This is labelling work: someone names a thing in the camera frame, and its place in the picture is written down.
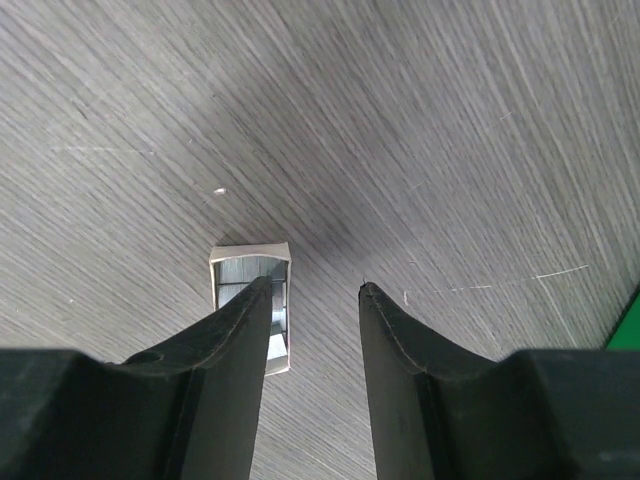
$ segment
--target green object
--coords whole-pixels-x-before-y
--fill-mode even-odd
[[[640,350],[640,295],[627,307],[607,349]]]

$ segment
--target open rectangular box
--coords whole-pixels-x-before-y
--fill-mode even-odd
[[[287,242],[214,247],[209,257],[213,307],[222,308],[255,278],[270,275],[273,308],[265,375],[290,368],[289,286],[291,253]]]

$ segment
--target wood grain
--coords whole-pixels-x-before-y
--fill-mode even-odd
[[[288,240],[293,369],[252,478],[375,478],[363,278],[492,358],[609,333],[640,272],[639,22],[0,0],[0,342],[121,360],[210,311],[214,244]]]

